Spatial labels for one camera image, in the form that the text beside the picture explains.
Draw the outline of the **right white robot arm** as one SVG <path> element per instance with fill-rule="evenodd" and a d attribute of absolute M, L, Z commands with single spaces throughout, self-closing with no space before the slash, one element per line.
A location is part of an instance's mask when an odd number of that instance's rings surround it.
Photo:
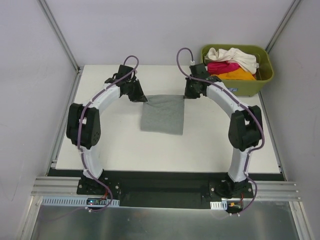
<path fill-rule="evenodd" d="M 191 65 L 186 75 L 185 99 L 201 95 L 214 101 L 230 119 L 228 139 L 233 147 L 232 159 L 225 180 L 214 187 L 217 195 L 237 197 L 247 186 L 251 153 L 265 142 L 262 112 L 259 106 L 241 102 L 217 77 L 211 76 L 203 63 Z"/>

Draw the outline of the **grey t shirt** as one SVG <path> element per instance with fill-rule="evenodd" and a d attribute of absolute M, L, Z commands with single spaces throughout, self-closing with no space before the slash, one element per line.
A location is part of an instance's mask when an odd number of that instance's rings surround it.
<path fill-rule="evenodd" d="M 184 114 L 185 100 L 182 95 L 148 95 L 142 107 L 140 130 L 181 136 Z"/>

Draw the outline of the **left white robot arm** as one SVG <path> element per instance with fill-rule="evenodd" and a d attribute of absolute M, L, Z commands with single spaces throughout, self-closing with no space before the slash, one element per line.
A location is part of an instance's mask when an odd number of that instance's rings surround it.
<path fill-rule="evenodd" d="M 102 135 L 101 115 L 113 102 L 123 95 L 133 103 L 145 103 L 136 68 L 121 64 L 118 72 L 108 78 L 103 88 L 90 100 L 72 103 L 68 110 L 66 137 L 77 147 L 83 165 L 83 175 L 91 179 L 88 188 L 99 195 L 105 191 L 106 183 L 100 179 L 103 167 L 100 163 L 99 141 Z"/>

